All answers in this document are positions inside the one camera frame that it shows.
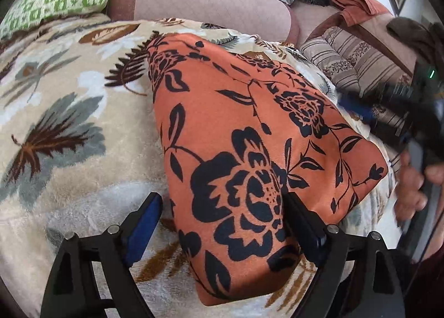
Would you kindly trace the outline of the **person's right hand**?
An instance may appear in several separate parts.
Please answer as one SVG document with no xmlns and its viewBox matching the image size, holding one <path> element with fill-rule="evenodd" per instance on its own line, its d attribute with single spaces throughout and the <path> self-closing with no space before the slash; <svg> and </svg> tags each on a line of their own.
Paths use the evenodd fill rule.
<svg viewBox="0 0 444 318">
<path fill-rule="evenodd" d="M 398 223 L 413 218 L 416 212 L 422 211 L 427 198 L 420 191 L 425 180 L 443 186 L 444 168 L 443 163 L 430 165 L 425 169 L 425 174 L 418 172 L 410 164 L 410 156 L 404 151 L 400 156 L 401 167 L 397 173 L 397 186 L 395 189 L 397 201 L 394 206 L 394 213 Z M 424 254 L 424 260 L 429 259 L 437 253 L 443 246 L 443 219 L 440 214 L 443 212 L 443 191 L 441 191 L 440 202 L 437 206 L 435 222 L 437 228 L 430 240 L 430 244 Z"/>
</svg>

